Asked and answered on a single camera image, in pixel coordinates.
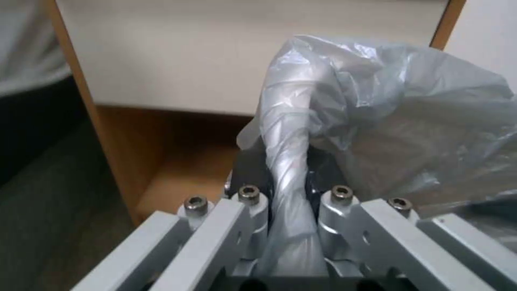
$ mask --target black plastic part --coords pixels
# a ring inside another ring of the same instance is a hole
[[[329,152],[309,146],[307,166],[305,194],[317,219],[321,196],[335,185],[347,185],[347,182],[336,159]]]
[[[257,186],[269,199],[271,209],[275,187],[271,172],[266,165],[266,148],[262,138],[259,138],[251,148],[241,150],[237,154],[233,162],[230,189],[225,192],[226,196],[231,198],[244,185]],[[269,211],[269,221],[271,221],[271,211]]]
[[[354,290],[413,291],[407,279],[324,278],[324,277],[218,277],[210,291],[288,291],[288,290]]]

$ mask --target wooden shelf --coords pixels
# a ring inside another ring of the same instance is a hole
[[[156,210],[175,213],[192,195],[219,200],[239,150],[235,138],[250,120],[179,112],[170,118],[168,156],[136,206],[139,221]]]

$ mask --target white fabric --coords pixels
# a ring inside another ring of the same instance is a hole
[[[0,0],[0,97],[70,75],[40,0]]]

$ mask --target metal mechanism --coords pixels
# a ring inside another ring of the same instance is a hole
[[[335,270],[332,279],[247,279],[256,259],[242,258],[253,245],[253,235],[267,223],[267,200],[259,195],[258,203],[250,206],[234,195],[235,201],[221,199],[213,210],[208,207],[192,235],[186,220],[155,212],[73,290],[140,291],[155,277],[154,291],[263,285],[269,290],[370,290],[376,285],[399,291],[517,289],[516,255],[454,214],[415,223],[414,209],[407,218],[399,213],[400,201],[359,203],[353,193],[352,198],[342,194],[348,195],[324,194],[318,222],[323,248],[329,251],[326,261]]]
[[[337,231],[376,274],[404,274],[419,290],[492,290],[383,200],[352,207]]]
[[[517,290],[517,255],[463,219],[446,214],[417,226],[496,290]]]
[[[72,290],[140,290],[191,235],[188,223],[156,211]]]
[[[258,259],[262,255],[267,243],[268,199],[266,195],[260,193],[258,187],[245,185],[239,189],[237,195],[232,196],[232,200],[244,203],[249,209],[251,220],[253,221],[253,233],[242,258],[246,260]]]
[[[255,185],[245,185],[239,189],[237,197],[240,202],[253,206],[260,201],[260,190]]]
[[[195,231],[205,220],[214,204],[204,196],[191,196],[185,199],[176,212],[179,217],[189,222],[190,229]]]
[[[232,273],[251,236],[244,204],[221,199],[150,289],[208,290],[221,272]]]
[[[330,200],[336,204],[349,205],[354,197],[354,192],[347,186],[337,185],[330,190]]]
[[[337,231],[341,220],[347,218],[352,206],[356,204],[359,204],[359,200],[354,196],[354,192],[343,185],[334,186],[321,197],[317,230],[323,254],[330,261],[358,262],[356,254]]]
[[[408,217],[413,209],[413,204],[404,198],[389,198],[388,204],[405,217]]]

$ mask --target white wall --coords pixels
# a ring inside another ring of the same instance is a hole
[[[446,0],[57,0],[98,104],[253,114],[294,34],[428,46]]]
[[[517,92],[517,1],[467,0],[445,51],[503,75]]]

